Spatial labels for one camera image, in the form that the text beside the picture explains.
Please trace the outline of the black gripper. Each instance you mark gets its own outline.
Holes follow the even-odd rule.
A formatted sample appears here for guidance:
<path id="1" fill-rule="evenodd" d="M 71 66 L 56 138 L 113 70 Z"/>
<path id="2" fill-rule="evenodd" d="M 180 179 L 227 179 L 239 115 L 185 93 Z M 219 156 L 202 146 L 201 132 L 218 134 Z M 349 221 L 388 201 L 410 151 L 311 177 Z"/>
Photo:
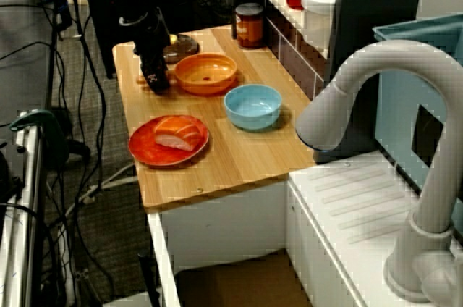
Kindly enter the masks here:
<path id="1" fill-rule="evenodd" d="M 163 49 L 170 45 L 169 31 L 160 8 L 149 9 L 139 17 L 122 18 L 122 27 L 131 35 L 134 53 L 141 58 L 140 69 L 154 93 L 170 88 Z"/>

